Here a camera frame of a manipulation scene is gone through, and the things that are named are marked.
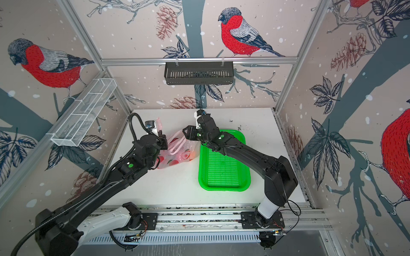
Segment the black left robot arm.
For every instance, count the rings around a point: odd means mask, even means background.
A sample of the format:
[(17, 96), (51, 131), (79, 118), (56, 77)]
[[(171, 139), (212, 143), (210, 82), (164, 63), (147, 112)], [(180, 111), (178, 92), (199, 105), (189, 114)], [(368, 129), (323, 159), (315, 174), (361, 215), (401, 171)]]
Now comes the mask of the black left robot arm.
[(159, 153), (167, 149), (164, 134), (146, 134), (134, 141), (127, 155), (117, 161), (99, 184), (88, 188), (74, 201), (36, 216), (35, 241), (45, 256), (70, 256), (82, 243), (115, 229), (146, 229), (148, 223), (133, 203), (95, 218), (95, 210), (114, 195), (133, 185), (159, 163)]

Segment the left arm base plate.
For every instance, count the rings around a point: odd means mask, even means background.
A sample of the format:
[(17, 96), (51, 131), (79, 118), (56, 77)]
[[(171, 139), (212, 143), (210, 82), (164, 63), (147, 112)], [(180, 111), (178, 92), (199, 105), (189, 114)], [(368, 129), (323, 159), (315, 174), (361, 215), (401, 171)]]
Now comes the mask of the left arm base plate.
[(131, 216), (129, 222), (119, 230), (155, 230), (158, 222), (157, 213), (141, 213)]

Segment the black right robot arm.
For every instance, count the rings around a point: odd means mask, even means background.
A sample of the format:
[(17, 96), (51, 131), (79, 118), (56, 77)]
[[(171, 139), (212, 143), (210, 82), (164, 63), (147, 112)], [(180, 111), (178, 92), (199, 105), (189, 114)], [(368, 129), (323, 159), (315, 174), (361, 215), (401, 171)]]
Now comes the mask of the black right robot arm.
[(183, 129), (185, 138), (199, 141), (213, 152), (241, 162), (264, 179), (264, 198), (256, 208), (255, 219), (260, 227), (267, 227), (299, 184), (289, 160), (284, 156), (275, 158), (263, 154), (243, 144), (234, 135), (221, 131), (210, 114), (198, 113), (196, 125)]

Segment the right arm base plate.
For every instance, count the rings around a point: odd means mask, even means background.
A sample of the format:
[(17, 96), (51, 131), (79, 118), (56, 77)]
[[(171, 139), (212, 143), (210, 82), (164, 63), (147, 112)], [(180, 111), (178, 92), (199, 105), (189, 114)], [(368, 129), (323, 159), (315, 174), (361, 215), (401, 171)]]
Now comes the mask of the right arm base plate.
[(263, 217), (257, 210), (254, 212), (241, 212), (239, 223), (243, 229), (284, 229), (283, 216), (276, 211), (271, 218)]

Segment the pink plastic bag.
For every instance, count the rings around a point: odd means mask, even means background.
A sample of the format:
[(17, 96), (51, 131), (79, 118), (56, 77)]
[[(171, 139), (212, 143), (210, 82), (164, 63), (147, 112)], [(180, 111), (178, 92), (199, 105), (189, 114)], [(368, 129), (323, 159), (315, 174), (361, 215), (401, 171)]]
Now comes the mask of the pink plastic bag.
[(160, 151), (158, 169), (190, 162), (200, 152), (200, 142), (186, 139), (182, 130), (169, 137), (167, 143), (168, 149)]

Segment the green plastic basket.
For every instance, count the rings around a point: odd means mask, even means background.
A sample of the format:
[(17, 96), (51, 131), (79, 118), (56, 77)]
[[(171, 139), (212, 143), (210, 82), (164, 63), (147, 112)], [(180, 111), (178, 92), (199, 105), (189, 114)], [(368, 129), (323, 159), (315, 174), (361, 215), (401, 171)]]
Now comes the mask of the green plastic basket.
[(199, 184), (207, 191), (243, 192), (251, 184), (250, 168), (231, 157), (200, 147)]

